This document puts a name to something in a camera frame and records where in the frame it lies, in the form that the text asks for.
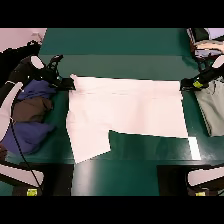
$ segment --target green table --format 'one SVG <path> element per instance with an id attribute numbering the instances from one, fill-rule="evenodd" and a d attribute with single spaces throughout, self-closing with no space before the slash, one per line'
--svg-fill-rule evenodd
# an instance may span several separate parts
<path id="1" fill-rule="evenodd" d="M 47 63 L 64 54 L 60 75 L 181 80 L 193 77 L 187 34 L 181 28 L 48 29 L 40 57 Z M 209 138 L 196 98 L 184 93 L 189 136 L 197 138 L 201 161 L 193 161 L 186 139 L 109 134 L 111 152 L 75 165 L 73 195 L 158 195 L 156 165 L 219 164 L 224 161 L 224 137 Z M 46 118 L 57 130 L 41 149 L 26 156 L 31 162 L 74 163 L 65 127 L 68 95 L 54 97 L 55 109 Z M 9 161 L 20 159 L 9 154 Z"/>

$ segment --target pile of clothes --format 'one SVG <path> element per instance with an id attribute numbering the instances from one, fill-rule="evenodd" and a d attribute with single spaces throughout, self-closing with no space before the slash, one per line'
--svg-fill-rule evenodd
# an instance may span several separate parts
<path id="1" fill-rule="evenodd" d="M 46 113 L 53 109 L 50 97 L 56 93 L 55 88 L 42 80 L 32 80 L 17 98 L 12 118 L 16 137 L 24 154 L 38 150 L 38 146 L 54 126 L 42 123 Z M 19 154 L 12 129 L 9 127 L 1 144 L 10 152 Z"/>

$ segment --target white wall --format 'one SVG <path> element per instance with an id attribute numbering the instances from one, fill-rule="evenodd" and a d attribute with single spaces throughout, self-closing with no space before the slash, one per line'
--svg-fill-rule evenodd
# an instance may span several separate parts
<path id="1" fill-rule="evenodd" d="M 25 46 L 32 40 L 32 33 L 38 32 L 44 37 L 47 28 L 0 28 L 0 52 L 7 48 Z"/>

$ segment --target pink cloth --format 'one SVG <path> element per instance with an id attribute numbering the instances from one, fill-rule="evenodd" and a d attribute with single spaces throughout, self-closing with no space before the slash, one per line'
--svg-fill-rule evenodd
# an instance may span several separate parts
<path id="1" fill-rule="evenodd" d="M 76 163 L 110 151 L 109 130 L 188 137 L 178 81 L 71 77 L 67 131 Z"/>

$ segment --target blue cloth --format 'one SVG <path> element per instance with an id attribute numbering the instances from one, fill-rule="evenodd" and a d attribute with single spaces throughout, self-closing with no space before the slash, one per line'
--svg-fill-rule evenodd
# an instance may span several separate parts
<path id="1" fill-rule="evenodd" d="M 40 143 L 45 139 L 47 134 L 53 130 L 53 125 L 38 122 L 20 122 L 14 125 L 16 138 L 24 154 L 37 151 Z M 8 151 L 19 154 L 19 149 L 14 139 L 11 126 L 1 143 Z"/>
<path id="2" fill-rule="evenodd" d="M 55 88 L 49 87 L 47 81 L 32 80 L 18 96 L 18 100 L 31 99 L 37 96 L 49 99 L 52 94 L 56 93 Z"/>

